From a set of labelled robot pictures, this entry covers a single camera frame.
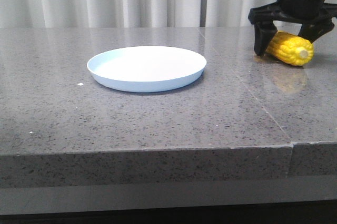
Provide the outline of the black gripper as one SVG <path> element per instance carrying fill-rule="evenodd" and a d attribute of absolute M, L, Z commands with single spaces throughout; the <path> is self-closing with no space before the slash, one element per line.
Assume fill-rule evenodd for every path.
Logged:
<path fill-rule="evenodd" d="M 273 21 L 302 24 L 298 36 L 314 43 L 333 30 L 333 17 L 336 17 L 336 4 L 326 3 L 325 0 L 276 0 L 252 8 L 248 19 L 254 24 L 254 51 L 258 56 L 263 56 L 266 52 L 277 33 Z"/>

